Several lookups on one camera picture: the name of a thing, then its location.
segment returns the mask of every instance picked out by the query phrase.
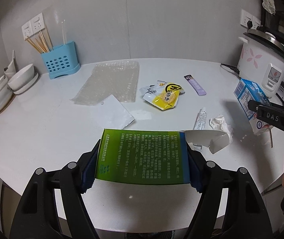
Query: bubble wrap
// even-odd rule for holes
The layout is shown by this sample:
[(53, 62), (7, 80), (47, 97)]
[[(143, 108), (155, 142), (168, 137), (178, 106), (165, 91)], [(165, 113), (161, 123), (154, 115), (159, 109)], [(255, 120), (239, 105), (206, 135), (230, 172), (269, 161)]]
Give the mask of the bubble wrap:
[(100, 63), (71, 99), (75, 104), (96, 105), (111, 94), (119, 102), (135, 102), (140, 65), (136, 61)]

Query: wall socket panel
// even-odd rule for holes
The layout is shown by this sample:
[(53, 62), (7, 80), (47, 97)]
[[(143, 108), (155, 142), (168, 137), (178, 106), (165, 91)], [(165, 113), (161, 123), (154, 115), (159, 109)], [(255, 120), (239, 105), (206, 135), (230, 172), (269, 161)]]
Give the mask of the wall socket panel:
[(31, 20), (31, 27), (34, 34), (45, 28), (42, 13), (33, 17)]
[(252, 21), (253, 29), (256, 29), (258, 26), (261, 25), (261, 21), (257, 17), (242, 9), (240, 12), (240, 24), (247, 28), (248, 21)]
[(23, 33), (23, 38), (26, 39), (27, 37), (30, 37), (33, 35), (33, 30), (31, 27), (31, 22), (28, 21), (22, 26), (22, 33)]
[(23, 38), (26, 39), (27, 37), (31, 37), (44, 28), (45, 25), (43, 21), (43, 15), (42, 13), (40, 13), (26, 22), (24, 25), (22, 25)]

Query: blue and white carton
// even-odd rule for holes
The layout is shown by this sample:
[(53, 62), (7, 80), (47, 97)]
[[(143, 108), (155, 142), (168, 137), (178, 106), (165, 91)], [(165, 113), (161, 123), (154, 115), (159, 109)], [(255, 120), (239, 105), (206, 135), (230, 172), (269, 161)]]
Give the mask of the blue and white carton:
[(240, 105), (242, 106), (246, 116), (252, 126), (255, 135), (259, 135), (265, 131), (269, 131), (273, 126), (257, 119), (257, 113), (248, 109), (249, 100), (254, 100), (267, 105), (270, 105), (267, 96), (259, 85), (255, 82), (241, 79), (234, 91), (236, 98), (238, 99)]

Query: snack package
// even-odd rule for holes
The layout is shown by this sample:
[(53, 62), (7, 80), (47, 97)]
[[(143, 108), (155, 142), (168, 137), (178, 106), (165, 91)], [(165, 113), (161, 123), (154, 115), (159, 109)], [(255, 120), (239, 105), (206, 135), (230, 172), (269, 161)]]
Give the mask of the snack package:
[(157, 85), (151, 85), (140, 89), (141, 93), (144, 93), (145, 91), (146, 93), (144, 94), (143, 99), (162, 111), (174, 108), (179, 94), (185, 93), (180, 85), (160, 80), (157, 81)]

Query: yellow snack wrapper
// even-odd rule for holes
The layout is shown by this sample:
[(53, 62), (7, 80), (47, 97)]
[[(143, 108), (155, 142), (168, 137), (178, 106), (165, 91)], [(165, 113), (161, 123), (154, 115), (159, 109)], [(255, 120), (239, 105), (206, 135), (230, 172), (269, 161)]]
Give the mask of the yellow snack wrapper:
[(182, 87), (178, 84), (159, 82), (145, 93), (143, 99), (164, 111), (175, 107), (180, 90)]

